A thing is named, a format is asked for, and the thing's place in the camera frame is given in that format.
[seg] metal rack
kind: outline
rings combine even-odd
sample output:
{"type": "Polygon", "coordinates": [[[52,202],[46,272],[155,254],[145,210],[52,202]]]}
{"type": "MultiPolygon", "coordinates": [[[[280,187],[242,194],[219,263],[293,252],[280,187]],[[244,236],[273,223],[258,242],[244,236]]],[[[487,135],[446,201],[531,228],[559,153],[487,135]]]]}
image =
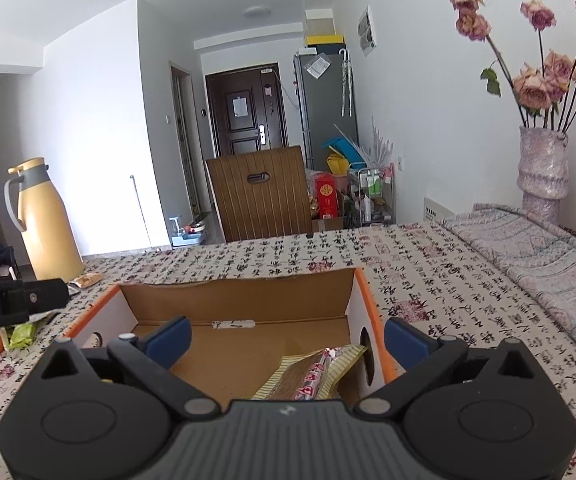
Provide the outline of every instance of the metal rack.
{"type": "Polygon", "coordinates": [[[395,167],[348,170],[349,208],[346,218],[352,227],[396,223],[395,167]]]}

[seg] refrigerator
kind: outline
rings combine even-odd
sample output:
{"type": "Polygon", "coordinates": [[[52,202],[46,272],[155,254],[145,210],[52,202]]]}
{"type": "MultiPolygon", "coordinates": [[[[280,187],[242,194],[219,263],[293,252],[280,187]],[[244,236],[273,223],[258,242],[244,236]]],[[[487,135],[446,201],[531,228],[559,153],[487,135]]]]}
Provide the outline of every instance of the refrigerator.
{"type": "Polygon", "coordinates": [[[328,140],[341,135],[335,128],[335,124],[349,139],[359,144],[356,107],[353,102],[353,116],[350,117],[350,96],[346,87],[345,114],[344,117],[341,117],[341,89],[343,84],[341,63],[343,56],[327,54],[331,64],[319,79],[316,79],[306,70],[308,63],[316,57],[317,54],[297,54],[294,57],[294,68],[297,76],[306,167],[311,170],[328,171],[325,159],[332,151],[321,146],[328,140]]]}

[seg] wooden chair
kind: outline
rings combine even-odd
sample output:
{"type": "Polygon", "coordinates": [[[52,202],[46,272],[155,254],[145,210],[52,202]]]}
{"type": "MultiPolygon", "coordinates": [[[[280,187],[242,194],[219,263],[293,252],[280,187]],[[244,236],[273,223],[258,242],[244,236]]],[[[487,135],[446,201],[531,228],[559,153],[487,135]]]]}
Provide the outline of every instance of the wooden chair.
{"type": "Polygon", "coordinates": [[[206,160],[226,242],[312,232],[301,148],[206,160]]]}

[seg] cardboard box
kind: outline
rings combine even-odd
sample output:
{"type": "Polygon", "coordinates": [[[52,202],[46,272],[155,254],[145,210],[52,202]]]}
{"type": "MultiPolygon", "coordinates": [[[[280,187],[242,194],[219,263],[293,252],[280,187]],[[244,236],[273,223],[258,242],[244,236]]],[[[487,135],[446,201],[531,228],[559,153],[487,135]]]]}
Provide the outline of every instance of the cardboard box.
{"type": "Polygon", "coordinates": [[[312,232],[321,233],[323,231],[340,231],[343,229],[343,218],[326,218],[325,220],[313,220],[312,232]]]}
{"type": "Polygon", "coordinates": [[[180,285],[114,285],[64,335],[78,346],[91,337],[105,345],[120,333],[146,335],[176,315],[190,319],[193,334],[190,350],[172,373],[224,408],[232,399],[251,398],[284,355],[350,343],[368,346],[339,385],[349,405],[397,374],[360,269],[180,285]],[[232,320],[243,320],[249,328],[215,328],[228,325],[216,322],[232,320]]]}

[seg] yellow thermos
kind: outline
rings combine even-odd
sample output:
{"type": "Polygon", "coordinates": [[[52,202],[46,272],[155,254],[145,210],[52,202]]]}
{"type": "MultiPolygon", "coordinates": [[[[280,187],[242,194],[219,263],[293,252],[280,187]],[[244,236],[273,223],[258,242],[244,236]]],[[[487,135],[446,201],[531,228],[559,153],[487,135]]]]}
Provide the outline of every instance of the yellow thermos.
{"type": "Polygon", "coordinates": [[[8,173],[18,173],[4,185],[8,214],[21,231],[24,245],[38,280],[76,278],[84,270],[72,235],[62,197],[48,176],[48,165],[41,157],[31,158],[8,173]],[[19,184],[18,217],[10,203],[10,185],[19,184]]]}

